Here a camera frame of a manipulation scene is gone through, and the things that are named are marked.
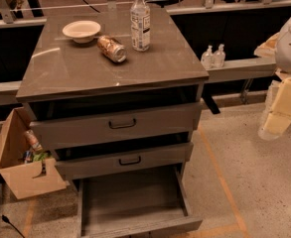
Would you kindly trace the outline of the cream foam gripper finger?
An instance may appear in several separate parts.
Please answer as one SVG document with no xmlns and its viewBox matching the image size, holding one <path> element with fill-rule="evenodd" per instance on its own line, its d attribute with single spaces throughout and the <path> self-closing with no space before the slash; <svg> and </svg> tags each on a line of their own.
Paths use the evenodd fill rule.
<svg viewBox="0 0 291 238">
<path fill-rule="evenodd" d="M 267 141 L 279 138 L 291 124 L 291 76 L 269 86 L 258 136 Z"/>
</svg>

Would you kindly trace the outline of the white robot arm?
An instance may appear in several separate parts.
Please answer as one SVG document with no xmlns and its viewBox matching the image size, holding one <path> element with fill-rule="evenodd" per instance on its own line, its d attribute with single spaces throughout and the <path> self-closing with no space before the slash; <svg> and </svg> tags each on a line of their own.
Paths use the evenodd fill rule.
<svg viewBox="0 0 291 238">
<path fill-rule="evenodd" d="M 275 57 L 277 68 L 287 73 L 280 83 L 269 87 L 258 131 L 261 139 L 275 140 L 291 124 L 291 17 L 278 33 L 258 46 L 254 54 L 262 58 Z"/>
</svg>

